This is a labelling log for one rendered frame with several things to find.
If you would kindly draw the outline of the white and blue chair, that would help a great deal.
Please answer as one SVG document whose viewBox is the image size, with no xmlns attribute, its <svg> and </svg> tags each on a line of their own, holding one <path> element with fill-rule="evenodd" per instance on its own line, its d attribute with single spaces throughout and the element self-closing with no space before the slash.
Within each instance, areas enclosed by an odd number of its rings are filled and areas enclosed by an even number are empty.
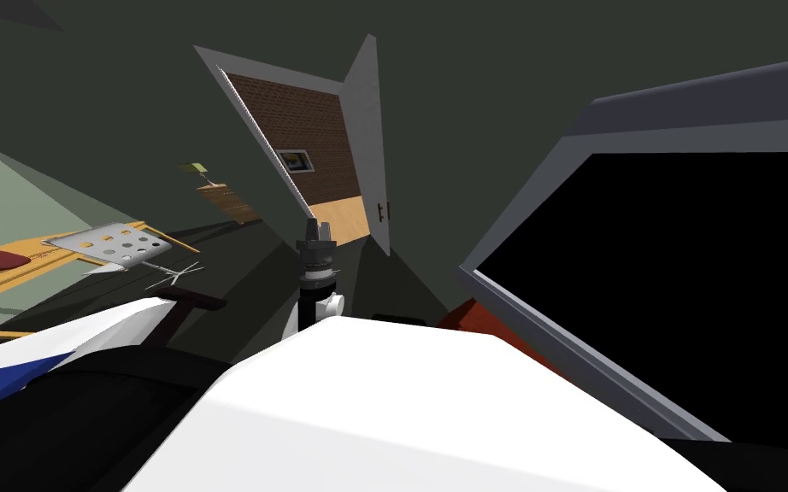
<svg viewBox="0 0 788 492">
<path fill-rule="evenodd" d="M 166 344 L 195 309 L 217 311 L 223 298 L 175 286 L 34 333 L 15 333 L 0 343 L 0 399 L 68 362 L 104 349 Z"/>
</svg>

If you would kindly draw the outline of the grey framed black television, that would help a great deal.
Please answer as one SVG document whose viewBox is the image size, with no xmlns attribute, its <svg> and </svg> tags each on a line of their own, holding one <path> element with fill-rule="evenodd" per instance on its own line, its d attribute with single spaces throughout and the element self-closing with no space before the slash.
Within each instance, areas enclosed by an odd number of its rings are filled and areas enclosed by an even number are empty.
<svg viewBox="0 0 788 492">
<path fill-rule="evenodd" d="M 592 101 L 459 273 L 657 435 L 788 448 L 788 61 Z"/>
</svg>

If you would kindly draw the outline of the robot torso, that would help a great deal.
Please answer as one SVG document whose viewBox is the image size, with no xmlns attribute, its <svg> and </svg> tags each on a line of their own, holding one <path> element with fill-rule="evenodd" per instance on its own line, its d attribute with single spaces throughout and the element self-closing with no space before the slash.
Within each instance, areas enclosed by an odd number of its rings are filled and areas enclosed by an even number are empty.
<svg viewBox="0 0 788 492">
<path fill-rule="evenodd" d="M 332 317 L 229 368 L 123 492 L 725 492 L 484 333 Z"/>
</svg>

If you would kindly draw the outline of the grey door leaf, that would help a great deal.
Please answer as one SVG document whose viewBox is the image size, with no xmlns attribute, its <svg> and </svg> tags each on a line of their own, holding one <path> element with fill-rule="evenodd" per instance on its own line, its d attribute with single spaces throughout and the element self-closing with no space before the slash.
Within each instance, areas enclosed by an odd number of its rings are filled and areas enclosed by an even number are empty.
<svg viewBox="0 0 788 492">
<path fill-rule="evenodd" d="M 388 202 L 379 92 L 377 38 L 367 35 L 338 91 L 350 152 L 362 194 L 370 236 L 385 255 L 390 251 L 389 222 L 380 222 L 377 205 Z"/>
</svg>

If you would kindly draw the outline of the grey perforated chair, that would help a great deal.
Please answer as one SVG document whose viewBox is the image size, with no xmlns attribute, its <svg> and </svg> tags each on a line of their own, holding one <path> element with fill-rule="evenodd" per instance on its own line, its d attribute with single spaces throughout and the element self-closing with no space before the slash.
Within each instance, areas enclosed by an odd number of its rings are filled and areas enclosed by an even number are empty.
<svg viewBox="0 0 788 492">
<path fill-rule="evenodd" d="M 164 272 L 166 277 L 154 286 L 174 285 L 180 277 L 203 270 L 198 262 L 180 271 L 151 263 L 150 259 L 169 251 L 180 242 L 148 226 L 139 229 L 114 222 L 65 236 L 50 237 L 43 244 L 101 261 L 103 265 L 91 273 L 122 272 L 141 265 Z"/>
</svg>

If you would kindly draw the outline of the wooden dresser with lamp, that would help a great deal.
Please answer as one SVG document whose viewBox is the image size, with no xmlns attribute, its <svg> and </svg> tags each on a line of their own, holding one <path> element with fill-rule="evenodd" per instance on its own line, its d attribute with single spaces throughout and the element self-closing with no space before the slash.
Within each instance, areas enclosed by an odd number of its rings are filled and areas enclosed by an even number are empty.
<svg viewBox="0 0 788 492">
<path fill-rule="evenodd" d="M 199 176 L 205 185 L 197 188 L 199 195 L 217 207 L 229 218 L 245 224 L 258 221 L 260 215 L 248 205 L 236 192 L 224 183 L 216 183 L 208 178 L 208 169 L 199 162 L 180 163 L 178 168 L 190 175 Z"/>
</svg>

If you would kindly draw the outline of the framed wall picture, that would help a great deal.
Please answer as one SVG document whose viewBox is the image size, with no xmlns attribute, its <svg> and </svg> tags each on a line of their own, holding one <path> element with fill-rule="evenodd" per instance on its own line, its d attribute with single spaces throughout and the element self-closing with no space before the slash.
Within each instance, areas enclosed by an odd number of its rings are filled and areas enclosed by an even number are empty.
<svg viewBox="0 0 788 492">
<path fill-rule="evenodd" d="M 315 167 L 305 149 L 277 149 L 279 160 L 289 174 L 313 173 Z"/>
</svg>

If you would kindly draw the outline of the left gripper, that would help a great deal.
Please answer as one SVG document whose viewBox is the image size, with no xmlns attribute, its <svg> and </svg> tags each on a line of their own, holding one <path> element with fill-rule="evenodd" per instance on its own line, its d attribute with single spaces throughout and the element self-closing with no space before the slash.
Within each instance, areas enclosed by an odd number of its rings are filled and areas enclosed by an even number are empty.
<svg viewBox="0 0 788 492">
<path fill-rule="evenodd" d="M 334 249 L 337 243 L 332 240 L 331 226 L 328 222 L 321 222 L 315 217 L 307 219 L 306 233 L 304 240 L 296 241 L 299 251 L 310 251 L 319 249 Z"/>
</svg>

